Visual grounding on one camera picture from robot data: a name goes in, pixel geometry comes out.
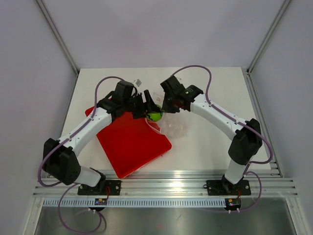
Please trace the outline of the green toy watermelon ball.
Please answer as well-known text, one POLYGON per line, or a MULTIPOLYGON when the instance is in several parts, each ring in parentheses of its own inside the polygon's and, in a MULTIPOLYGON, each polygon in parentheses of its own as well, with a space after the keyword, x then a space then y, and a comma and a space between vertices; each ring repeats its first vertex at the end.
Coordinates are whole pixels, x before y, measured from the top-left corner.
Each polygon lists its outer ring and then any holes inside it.
POLYGON ((157 122, 160 121, 163 117, 163 110, 161 108, 161 106, 157 105, 158 107, 158 111, 157 112, 152 112, 152 113, 147 113, 146 114, 146 119, 148 121, 152 121, 152 122, 157 122))

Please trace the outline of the clear dotted zip bag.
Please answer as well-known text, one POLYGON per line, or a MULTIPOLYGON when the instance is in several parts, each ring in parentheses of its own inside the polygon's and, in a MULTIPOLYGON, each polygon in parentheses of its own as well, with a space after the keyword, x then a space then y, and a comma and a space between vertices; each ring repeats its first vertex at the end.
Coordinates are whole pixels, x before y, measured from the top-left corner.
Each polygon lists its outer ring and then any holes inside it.
POLYGON ((178 139, 185 137, 188 125, 182 113, 166 113, 160 121, 152 122, 146 119, 148 126, 157 134, 165 135, 169 139, 178 139))

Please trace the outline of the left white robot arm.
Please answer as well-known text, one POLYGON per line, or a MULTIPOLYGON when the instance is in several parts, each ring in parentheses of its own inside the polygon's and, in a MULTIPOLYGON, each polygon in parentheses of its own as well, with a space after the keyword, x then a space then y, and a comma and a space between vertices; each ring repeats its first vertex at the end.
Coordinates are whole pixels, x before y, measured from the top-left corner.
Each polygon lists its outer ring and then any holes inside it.
POLYGON ((90 115, 74 130, 57 140, 49 138, 44 143, 43 161, 39 171, 45 171, 65 185, 81 184, 93 194, 105 191, 106 177, 98 170, 80 166, 78 155, 84 147, 105 127, 112 124, 125 112, 134 119, 146 118, 158 112, 148 90, 139 93, 134 84, 119 81, 113 91, 101 100, 96 100, 90 115))

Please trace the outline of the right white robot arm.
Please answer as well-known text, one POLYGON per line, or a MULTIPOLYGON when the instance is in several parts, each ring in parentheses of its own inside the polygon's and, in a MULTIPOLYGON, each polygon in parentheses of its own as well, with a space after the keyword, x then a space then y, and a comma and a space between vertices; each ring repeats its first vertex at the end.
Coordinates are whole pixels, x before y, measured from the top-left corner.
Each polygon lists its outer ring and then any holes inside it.
POLYGON ((160 85, 164 91, 162 108, 165 112, 192 112, 215 125, 231 140, 228 169, 213 189, 219 195, 237 194, 251 158, 262 146, 260 123, 255 119, 236 120, 210 101, 203 90, 194 85, 186 88, 173 75, 160 85))

